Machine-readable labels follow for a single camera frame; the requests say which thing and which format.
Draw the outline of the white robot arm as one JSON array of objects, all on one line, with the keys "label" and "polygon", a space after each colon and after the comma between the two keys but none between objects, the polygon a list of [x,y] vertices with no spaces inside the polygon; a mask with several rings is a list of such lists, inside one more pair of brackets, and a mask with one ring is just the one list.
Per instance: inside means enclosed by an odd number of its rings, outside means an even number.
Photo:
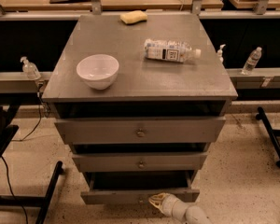
[{"label": "white robot arm", "polygon": [[184,203],[170,193],[159,193],[148,201],[165,216],[178,220],[181,224],[213,224],[202,208]]}]

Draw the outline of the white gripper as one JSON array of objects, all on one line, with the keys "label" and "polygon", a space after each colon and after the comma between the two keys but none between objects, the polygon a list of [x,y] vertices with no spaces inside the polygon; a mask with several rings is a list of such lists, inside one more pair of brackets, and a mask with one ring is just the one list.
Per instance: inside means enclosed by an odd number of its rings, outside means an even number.
[{"label": "white gripper", "polygon": [[148,201],[167,217],[173,217],[179,221],[186,220],[186,211],[189,208],[189,205],[182,202],[173,194],[159,193],[150,196]]}]

